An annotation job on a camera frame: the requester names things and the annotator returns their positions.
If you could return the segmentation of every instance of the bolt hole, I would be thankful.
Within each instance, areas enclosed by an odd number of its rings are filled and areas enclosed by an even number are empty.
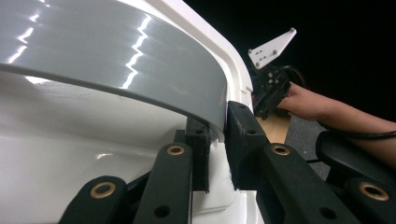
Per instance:
[[[335,214],[335,212],[328,207],[321,207],[321,208],[319,208],[319,211],[324,217],[326,217],[328,219],[336,219],[337,218],[337,215]]]
[[[171,212],[171,209],[168,206],[162,205],[162,206],[157,207],[154,210],[154,216],[159,217],[159,218],[167,217],[167,216],[169,216],[170,212]]]
[[[110,190],[110,186],[109,185],[103,185],[103,186],[97,188],[95,192],[98,193],[98,194],[103,194],[103,193],[108,192],[109,190]]]
[[[279,153],[286,153],[286,149],[283,147],[276,147],[275,151],[279,152]]]
[[[181,151],[181,148],[180,147],[172,147],[171,148],[171,152],[173,152],[173,153],[178,153],[178,152],[180,152]]]
[[[371,194],[373,194],[375,196],[381,196],[382,195],[382,193],[378,189],[375,189],[375,188],[372,188],[372,187],[366,187],[365,189],[367,190],[367,192],[369,192],[369,193],[371,193]]]

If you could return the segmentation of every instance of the forearm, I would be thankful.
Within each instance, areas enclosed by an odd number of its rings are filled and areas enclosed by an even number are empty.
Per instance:
[[[321,119],[323,124],[351,133],[388,133],[396,131],[396,123],[364,113],[352,106],[329,99]],[[396,138],[382,140],[349,139],[396,170]]]
[[[351,133],[387,133],[396,131],[396,123],[360,111],[350,105],[327,98],[319,122]]]

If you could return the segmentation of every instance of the black plastic part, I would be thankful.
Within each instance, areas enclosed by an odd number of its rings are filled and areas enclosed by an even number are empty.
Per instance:
[[[91,190],[98,184],[115,184],[114,192],[105,198],[93,198]],[[88,182],[67,206],[60,224],[107,224],[125,223],[128,214],[128,200],[125,182],[114,176],[101,176]]]
[[[174,143],[186,143],[186,131],[184,130],[176,130],[174,136]]]
[[[187,118],[185,140],[193,152],[192,189],[209,192],[210,129],[195,119]]]
[[[318,158],[332,167],[327,181],[340,188],[348,178],[359,176],[396,186],[394,171],[335,133],[322,132],[316,151]]]
[[[389,198],[379,201],[368,197],[360,190],[360,184],[370,183],[384,190]],[[344,203],[356,214],[361,223],[393,224],[396,223],[396,188],[390,188],[368,178],[353,178],[346,182],[342,195]]]
[[[184,152],[176,154],[178,148]],[[134,224],[191,223],[192,150],[180,143],[160,149],[143,193]]]
[[[278,155],[274,148],[286,149],[290,154]],[[262,171],[285,211],[284,218],[270,219],[266,223],[359,223],[292,147],[267,145],[260,159]],[[259,190],[257,197],[268,197],[265,192],[265,189]]]
[[[305,89],[309,89],[303,73],[297,67],[294,67],[292,65],[286,65],[283,66],[283,70],[285,71],[286,75],[288,75],[290,82],[293,82]]]
[[[256,73],[257,76],[252,78],[253,111],[256,116],[267,119],[287,95],[290,88],[289,77],[282,67],[270,65],[256,70]]]
[[[343,136],[345,138],[352,138],[352,139],[365,139],[365,140],[381,140],[381,139],[388,139],[388,138],[395,138],[396,131],[387,132],[387,133],[350,133],[344,132],[338,129],[335,129],[329,125],[320,123],[326,130],[331,131],[332,133],[336,133],[337,135]]]
[[[262,175],[260,186],[257,189],[256,202],[265,224],[283,223],[285,210],[266,175]]]
[[[134,220],[134,216],[136,215],[137,208],[139,207],[140,201],[142,199],[143,192],[149,180],[150,172],[142,175],[127,184],[127,197],[129,201],[129,213],[128,213],[128,222],[131,223]]]
[[[235,189],[256,190],[261,178],[258,152],[269,141],[246,105],[228,102],[225,147]]]

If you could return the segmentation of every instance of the black cable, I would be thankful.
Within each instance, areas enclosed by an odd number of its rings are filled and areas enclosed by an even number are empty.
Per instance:
[[[283,69],[289,75],[290,81],[309,90],[308,84],[306,83],[303,73],[300,72],[300,70],[292,65],[285,65],[283,66]]]
[[[321,124],[321,125],[325,129],[329,130],[330,132],[336,133],[336,134],[344,136],[346,138],[378,140],[378,139],[387,139],[387,138],[396,137],[396,131],[388,132],[388,133],[350,133],[350,132],[344,132],[344,131],[341,131],[338,129],[334,129],[334,128],[324,125],[324,124]]]

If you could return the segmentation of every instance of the gray curved panel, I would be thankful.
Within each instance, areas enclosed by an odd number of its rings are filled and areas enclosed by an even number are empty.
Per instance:
[[[97,0],[2,1],[0,47],[3,71],[162,106],[206,121],[222,139],[227,81],[217,61],[139,9]]]

